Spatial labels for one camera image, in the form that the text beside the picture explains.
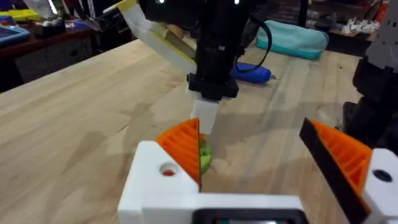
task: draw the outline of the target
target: wooden table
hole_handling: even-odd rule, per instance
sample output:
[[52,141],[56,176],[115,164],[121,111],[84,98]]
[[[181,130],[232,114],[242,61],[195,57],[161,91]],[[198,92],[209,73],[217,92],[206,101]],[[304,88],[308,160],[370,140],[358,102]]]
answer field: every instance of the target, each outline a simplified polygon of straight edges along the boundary
[[[244,61],[264,50],[250,47]],[[208,141],[204,192],[299,195],[311,223],[343,223],[299,138],[304,117],[334,126],[357,100],[357,57],[269,54],[279,80],[239,82]],[[0,223],[117,223],[137,143],[188,119],[185,75],[139,40],[0,95]]]

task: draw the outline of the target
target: orange mesh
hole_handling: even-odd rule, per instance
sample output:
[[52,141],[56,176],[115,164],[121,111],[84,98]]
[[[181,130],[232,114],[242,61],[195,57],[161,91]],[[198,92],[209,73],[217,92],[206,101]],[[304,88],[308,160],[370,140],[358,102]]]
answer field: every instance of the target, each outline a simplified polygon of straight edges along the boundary
[[201,137],[199,119],[193,118],[170,128],[155,140],[198,184],[200,184]]
[[372,150],[335,128],[313,120],[310,122],[356,195],[361,198]]

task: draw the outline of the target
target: black mount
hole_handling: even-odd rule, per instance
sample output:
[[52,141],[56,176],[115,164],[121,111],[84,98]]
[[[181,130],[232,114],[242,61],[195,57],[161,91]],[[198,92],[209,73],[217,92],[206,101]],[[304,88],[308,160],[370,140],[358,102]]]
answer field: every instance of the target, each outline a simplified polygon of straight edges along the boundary
[[376,147],[398,131],[398,126],[391,127],[396,119],[394,113],[398,112],[398,73],[389,67],[380,69],[365,57],[358,63],[353,84],[363,97],[357,104],[343,105],[343,131],[371,148]]

